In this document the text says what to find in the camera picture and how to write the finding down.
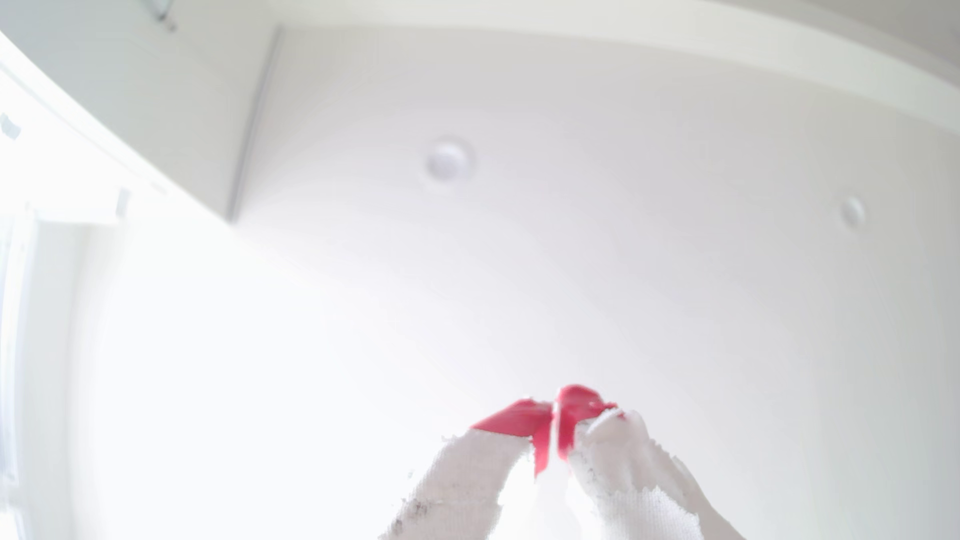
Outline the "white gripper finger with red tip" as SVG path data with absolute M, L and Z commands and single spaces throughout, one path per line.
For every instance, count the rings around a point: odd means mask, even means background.
M 562 387 L 556 405 L 583 539 L 743 539 L 638 412 L 582 385 Z
M 549 463 L 551 401 L 519 399 L 447 439 L 402 498 L 381 539 L 489 539 L 512 473 Z

